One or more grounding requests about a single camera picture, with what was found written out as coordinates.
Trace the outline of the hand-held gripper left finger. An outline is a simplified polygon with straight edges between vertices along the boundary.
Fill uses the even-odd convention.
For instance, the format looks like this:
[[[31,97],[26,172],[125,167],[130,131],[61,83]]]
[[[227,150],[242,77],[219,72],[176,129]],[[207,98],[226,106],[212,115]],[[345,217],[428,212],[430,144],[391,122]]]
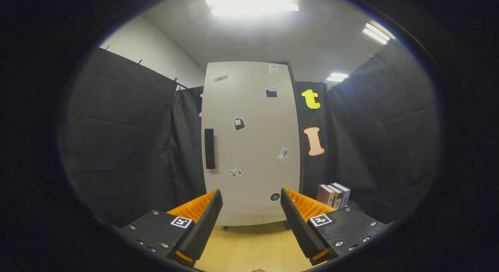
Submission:
[[[223,206],[219,189],[167,212],[152,210],[119,229],[130,245],[193,267],[201,258]]]

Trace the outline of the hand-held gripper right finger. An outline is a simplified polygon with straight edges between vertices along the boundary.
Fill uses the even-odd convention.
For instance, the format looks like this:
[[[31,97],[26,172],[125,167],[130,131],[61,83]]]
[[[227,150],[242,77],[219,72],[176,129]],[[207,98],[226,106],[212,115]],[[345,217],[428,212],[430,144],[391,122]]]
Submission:
[[[351,254],[394,225],[367,215],[353,202],[334,209],[285,187],[280,192],[280,204],[300,249],[312,265]]]

